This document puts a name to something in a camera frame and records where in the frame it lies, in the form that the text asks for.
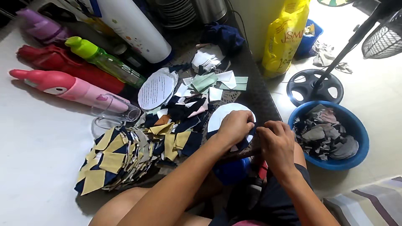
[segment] pink cartoon bottle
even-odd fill
[[[14,69],[9,71],[9,74],[17,79],[24,80],[26,84],[40,91],[66,100],[100,109],[108,109],[116,113],[123,113],[128,110],[128,106],[123,102],[108,100],[104,95],[111,94],[116,96],[115,94],[64,72]],[[127,99],[116,97],[130,103]]]

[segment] blue bucket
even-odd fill
[[[244,158],[213,167],[213,172],[223,185],[232,185],[247,177],[250,159]]]
[[[311,48],[313,47],[314,43],[316,42],[317,38],[322,35],[322,33],[324,32],[324,30],[318,26],[318,24],[316,24],[314,21],[307,19],[307,23],[306,23],[306,27],[310,26],[311,24],[314,24],[315,27],[315,36],[314,37],[307,37],[303,35],[303,38],[301,39],[300,45],[296,50],[295,55],[298,57],[307,55],[308,52],[311,50]]]
[[[297,107],[290,115],[287,124],[290,126],[290,128],[293,128],[293,124],[297,117],[306,115],[318,104],[322,104],[326,107],[331,107],[334,109],[336,119],[345,127],[346,133],[354,137],[354,139],[359,143],[359,149],[355,156],[341,160],[328,158],[328,161],[323,161],[321,159],[311,157],[307,153],[304,153],[304,157],[307,159],[307,161],[316,166],[337,171],[348,170],[362,163],[369,152],[369,135],[367,134],[363,123],[361,123],[361,121],[348,109],[328,101],[311,101]]]

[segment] green water bottle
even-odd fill
[[[118,78],[120,81],[133,87],[140,88],[146,79],[125,65],[116,57],[109,55],[104,49],[99,48],[88,40],[80,37],[70,37],[65,45],[71,48],[71,52],[84,58],[89,63],[95,64],[98,68]]]

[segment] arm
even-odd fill
[[[278,182],[292,199],[301,224],[339,226],[293,163],[295,142],[290,127],[280,121],[268,121],[264,127],[258,127],[257,132],[264,158]]]
[[[247,123],[250,111],[232,111],[219,131],[173,172],[151,188],[118,223],[118,226],[172,226],[186,207],[216,161],[254,127]]]

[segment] white paper circle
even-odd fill
[[[230,103],[230,104],[225,104],[225,105],[218,107],[215,110],[215,112],[211,115],[211,118],[209,119],[208,132],[218,130],[219,127],[221,126],[222,120],[224,119],[224,117],[226,115],[228,115],[232,111],[239,111],[239,110],[250,111],[250,109],[248,109],[246,106],[238,104],[238,103]],[[256,122],[254,113],[252,111],[251,111],[251,113],[254,117],[253,122]],[[250,142],[252,138],[253,138],[252,135],[248,135],[247,141]]]
[[[138,104],[145,110],[154,109],[161,105],[170,96],[173,90],[173,78],[165,74],[151,76],[139,90]]]

